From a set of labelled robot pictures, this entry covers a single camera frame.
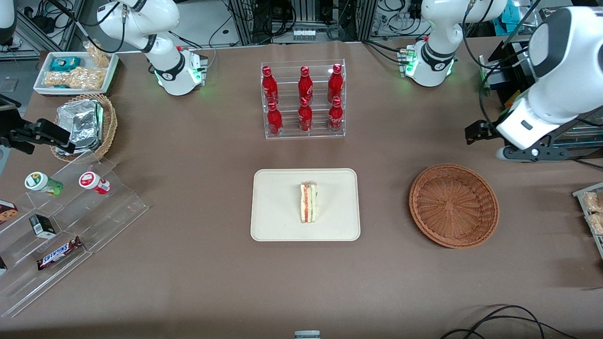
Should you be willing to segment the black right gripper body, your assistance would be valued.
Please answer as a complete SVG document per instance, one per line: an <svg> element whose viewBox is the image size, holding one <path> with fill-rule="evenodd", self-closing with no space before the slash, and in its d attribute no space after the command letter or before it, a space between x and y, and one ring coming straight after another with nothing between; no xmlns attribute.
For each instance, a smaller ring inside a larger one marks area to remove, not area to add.
<svg viewBox="0 0 603 339"><path fill-rule="evenodd" d="M34 135L36 124L22 118L1 118L0 120L1 144L6 148L14 148L31 155L35 149L31 142L36 138Z"/></svg>

